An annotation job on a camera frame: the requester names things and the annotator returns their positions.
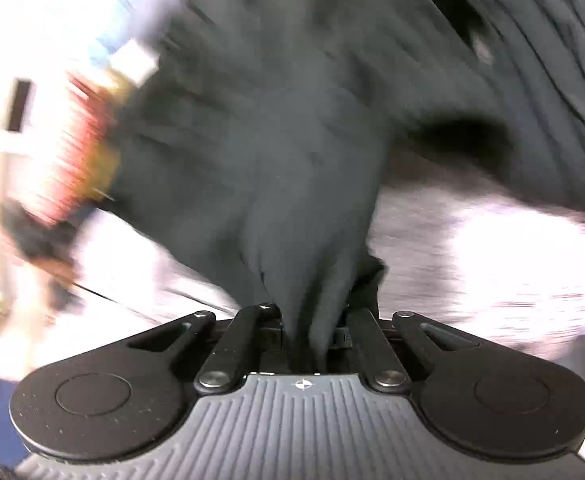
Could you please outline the black large jacket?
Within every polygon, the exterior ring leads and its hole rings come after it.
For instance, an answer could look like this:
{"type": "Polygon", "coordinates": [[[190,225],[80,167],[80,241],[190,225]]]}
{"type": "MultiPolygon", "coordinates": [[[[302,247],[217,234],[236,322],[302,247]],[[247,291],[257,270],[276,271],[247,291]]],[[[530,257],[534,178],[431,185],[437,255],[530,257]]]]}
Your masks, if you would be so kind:
{"type": "Polygon", "coordinates": [[[297,370],[379,304],[400,164],[585,218],[585,0],[180,0],[111,135],[106,210],[242,307],[297,370]]]}

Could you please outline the yellow folded cloth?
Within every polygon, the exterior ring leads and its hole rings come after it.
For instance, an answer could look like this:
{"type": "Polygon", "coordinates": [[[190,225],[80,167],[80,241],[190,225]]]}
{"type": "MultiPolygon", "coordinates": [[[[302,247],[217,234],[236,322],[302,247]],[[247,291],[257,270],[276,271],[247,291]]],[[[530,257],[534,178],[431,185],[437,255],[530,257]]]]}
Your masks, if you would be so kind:
{"type": "Polygon", "coordinates": [[[88,151],[87,176],[83,185],[84,196],[101,202],[109,200],[109,187],[119,166],[118,151],[108,140],[108,134],[114,129],[116,115],[136,88],[136,84],[121,72],[108,68],[106,80],[97,87],[97,95],[105,104],[102,118],[99,119],[98,138],[88,151]]]}

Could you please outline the red patterned folded cloth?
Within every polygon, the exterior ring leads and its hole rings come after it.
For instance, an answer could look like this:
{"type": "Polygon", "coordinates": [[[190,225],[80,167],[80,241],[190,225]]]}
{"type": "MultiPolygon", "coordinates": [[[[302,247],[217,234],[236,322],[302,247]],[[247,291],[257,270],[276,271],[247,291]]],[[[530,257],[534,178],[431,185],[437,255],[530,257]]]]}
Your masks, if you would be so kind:
{"type": "Polygon", "coordinates": [[[27,157],[27,183],[20,192],[24,209],[44,226],[67,219],[84,200],[88,151],[98,138],[105,104],[94,78],[65,74],[38,88],[27,157]]]}

